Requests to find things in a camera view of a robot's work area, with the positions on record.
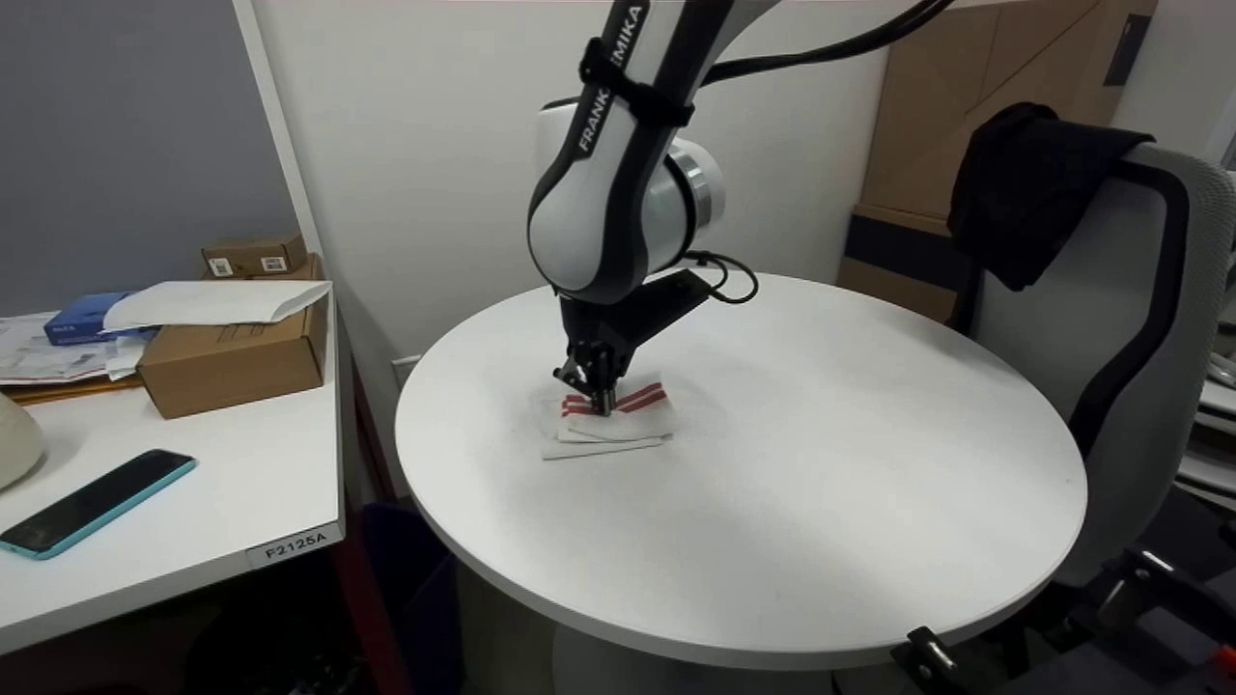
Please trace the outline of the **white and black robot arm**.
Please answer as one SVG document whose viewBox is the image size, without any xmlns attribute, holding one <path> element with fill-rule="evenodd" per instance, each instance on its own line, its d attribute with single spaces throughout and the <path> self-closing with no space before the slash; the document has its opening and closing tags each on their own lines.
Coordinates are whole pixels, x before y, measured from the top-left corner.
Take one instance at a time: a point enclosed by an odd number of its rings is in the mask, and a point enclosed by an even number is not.
<svg viewBox="0 0 1236 695">
<path fill-rule="evenodd" d="M 525 249 L 559 298 L 568 358 L 556 380 L 595 412 L 617 407 L 634 350 L 708 302 L 680 271 L 701 214 L 657 222 L 650 184 L 720 54 L 773 6 L 616 0 L 582 45 L 568 132 L 525 209 Z"/>
</svg>

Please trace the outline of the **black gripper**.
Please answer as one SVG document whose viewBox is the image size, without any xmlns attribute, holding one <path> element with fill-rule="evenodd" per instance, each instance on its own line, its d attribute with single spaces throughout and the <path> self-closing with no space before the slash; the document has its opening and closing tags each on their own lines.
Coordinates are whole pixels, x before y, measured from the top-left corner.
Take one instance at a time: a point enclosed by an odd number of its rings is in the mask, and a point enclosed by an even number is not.
<svg viewBox="0 0 1236 695">
<path fill-rule="evenodd" d="M 627 375 L 634 350 L 708 298 L 710 286 L 702 280 L 676 271 L 639 286 L 617 305 L 559 302 L 568 358 L 552 366 L 552 380 L 573 392 L 591 385 L 591 412 L 609 416 L 617 410 L 616 383 Z"/>
</svg>

